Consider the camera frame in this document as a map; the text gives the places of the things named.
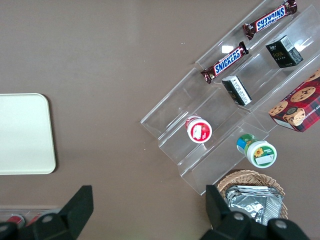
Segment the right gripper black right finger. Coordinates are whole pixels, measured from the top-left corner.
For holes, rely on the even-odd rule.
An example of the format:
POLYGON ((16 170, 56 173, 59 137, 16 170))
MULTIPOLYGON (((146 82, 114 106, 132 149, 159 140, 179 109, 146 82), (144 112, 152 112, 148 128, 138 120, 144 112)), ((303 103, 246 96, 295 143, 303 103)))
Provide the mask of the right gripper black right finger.
POLYGON ((212 229, 202 240, 268 240, 267 227, 231 211, 214 185, 206 186, 205 207, 212 229))

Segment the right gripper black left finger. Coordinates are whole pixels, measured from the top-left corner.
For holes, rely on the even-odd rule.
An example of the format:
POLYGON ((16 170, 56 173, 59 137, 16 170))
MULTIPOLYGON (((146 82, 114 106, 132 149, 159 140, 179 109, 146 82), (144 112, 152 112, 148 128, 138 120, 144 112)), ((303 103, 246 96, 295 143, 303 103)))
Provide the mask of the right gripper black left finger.
POLYGON ((40 216, 19 230, 20 240, 76 240, 94 210, 93 189, 83 185, 59 212, 40 216))

